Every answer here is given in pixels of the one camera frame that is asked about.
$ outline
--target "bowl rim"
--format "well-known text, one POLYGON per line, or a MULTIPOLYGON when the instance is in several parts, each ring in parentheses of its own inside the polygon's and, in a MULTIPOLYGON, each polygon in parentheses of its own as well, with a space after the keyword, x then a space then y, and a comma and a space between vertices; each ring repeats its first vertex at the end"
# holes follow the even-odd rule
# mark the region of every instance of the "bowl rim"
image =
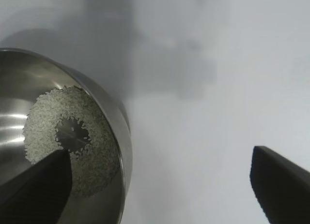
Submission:
MULTIPOLYGON (((31 51, 31 50, 26 50, 26 49, 22 49, 22 48, 15 48, 15 47, 0 47, 0 53, 3 53, 3 52, 16 52, 16 53, 23 53, 23 54, 26 54, 26 55, 29 55, 29 56, 32 56, 32 57, 36 57, 36 58, 39 58, 41 60, 45 60, 46 62, 49 62, 51 64, 53 64, 55 67, 57 67, 58 69, 60 69, 61 71, 63 71, 64 73, 66 73, 69 77, 71 77, 73 80, 75 80, 77 83, 79 83, 82 88, 95 100, 95 102, 97 103, 97 105, 99 106, 99 108, 101 109, 101 111, 105 114, 105 111, 104 111, 104 108, 102 107, 102 105, 99 103, 99 101, 97 100, 97 98, 93 95, 92 91, 90 91, 88 89, 88 87, 73 73, 71 73, 68 69, 70 70, 74 70, 76 72, 78 72, 79 74, 82 74, 83 76, 87 77, 86 75, 84 75, 83 73, 75 70, 75 69, 72 69, 68 66, 65 66, 61 63, 58 63, 56 61, 54 61, 53 59, 49 58, 49 57, 46 57, 44 55, 41 55, 39 53, 36 53, 34 51, 31 51)), ((114 100, 110 97, 110 95, 105 91, 104 88, 102 88, 100 85, 98 85, 105 93, 106 95, 111 99, 111 101, 114 102, 114 100)), ((128 187, 129 185, 126 185, 126 178, 125 178, 125 170, 124 170, 124 161, 123 161, 123 156, 122 156, 122 152, 121 152, 121 149, 120 149, 120 144, 119 144, 119 141, 114 133, 114 130, 113 128, 111 127, 111 123, 109 121, 109 118, 106 116, 106 119, 109 123, 109 127, 111 129, 111 132, 114 136, 114 139, 116 141, 116 145, 117 145, 117 148, 118 148, 118 154, 119 154, 119 162, 120 162, 120 169, 121 169, 121 176, 122 176, 122 197, 121 197, 121 206, 120 206, 120 210, 119 210, 119 215, 118 215, 118 220, 117 220, 117 224, 119 224, 122 220, 122 217, 123 217, 123 213, 124 213, 124 206, 125 206, 125 199, 126 199, 126 194, 127 194, 127 190, 128 190, 128 187)), ((126 127, 130 133, 130 128, 128 126, 128 123, 125 121, 124 124, 126 124, 126 127)))

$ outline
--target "metal bowl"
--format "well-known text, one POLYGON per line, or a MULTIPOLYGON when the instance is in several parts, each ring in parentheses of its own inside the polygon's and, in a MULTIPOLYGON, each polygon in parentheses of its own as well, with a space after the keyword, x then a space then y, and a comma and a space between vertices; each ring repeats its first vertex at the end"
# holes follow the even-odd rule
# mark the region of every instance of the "metal bowl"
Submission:
POLYGON ((130 132, 122 112, 87 76, 20 49, 0 49, 0 185, 31 166, 25 159, 22 128, 36 98, 74 85, 85 89, 106 116, 118 144, 121 170, 102 192, 69 198, 58 223, 119 224, 132 171, 130 132))

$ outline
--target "rice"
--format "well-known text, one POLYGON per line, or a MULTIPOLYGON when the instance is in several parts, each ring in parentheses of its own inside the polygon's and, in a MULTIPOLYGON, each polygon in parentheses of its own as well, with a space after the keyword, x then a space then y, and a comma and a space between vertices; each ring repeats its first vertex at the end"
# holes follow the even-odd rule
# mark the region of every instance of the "rice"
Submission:
POLYGON ((70 151, 71 195, 88 197, 111 182, 119 171, 119 159, 117 144, 106 118, 84 90, 64 87, 37 98, 23 129, 26 159, 35 164, 53 151, 63 149, 56 138, 56 127, 62 126, 64 119, 75 119, 79 124, 83 122, 81 128, 89 134, 86 137, 89 143, 84 148, 70 151))

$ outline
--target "uncooked rice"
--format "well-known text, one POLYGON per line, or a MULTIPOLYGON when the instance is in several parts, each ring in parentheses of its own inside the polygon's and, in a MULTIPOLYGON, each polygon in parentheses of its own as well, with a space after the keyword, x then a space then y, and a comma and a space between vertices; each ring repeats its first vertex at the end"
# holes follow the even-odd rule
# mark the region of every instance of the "uncooked rice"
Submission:
POLYGON ((40 95, 28 114, 23 130, 26 159, 32 164, 55 150, 56 126, 63 119, 83 122, 90 143, 71 152, 73 186, 71 195, 87 197, 103 190, 119 170, 117 145, 109 124, 97 103, 82 89, 64 87, 40 95))

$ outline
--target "white surface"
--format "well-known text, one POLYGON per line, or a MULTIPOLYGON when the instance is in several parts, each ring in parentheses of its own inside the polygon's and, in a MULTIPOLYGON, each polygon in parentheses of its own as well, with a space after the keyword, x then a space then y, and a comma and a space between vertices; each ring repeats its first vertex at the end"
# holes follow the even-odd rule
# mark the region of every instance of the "white surface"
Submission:
POLYGON ((124 224, 266 224, 253 146, 310 169, 309 0, 0 3, 0 46, 76 68, 123 101, 124 224))

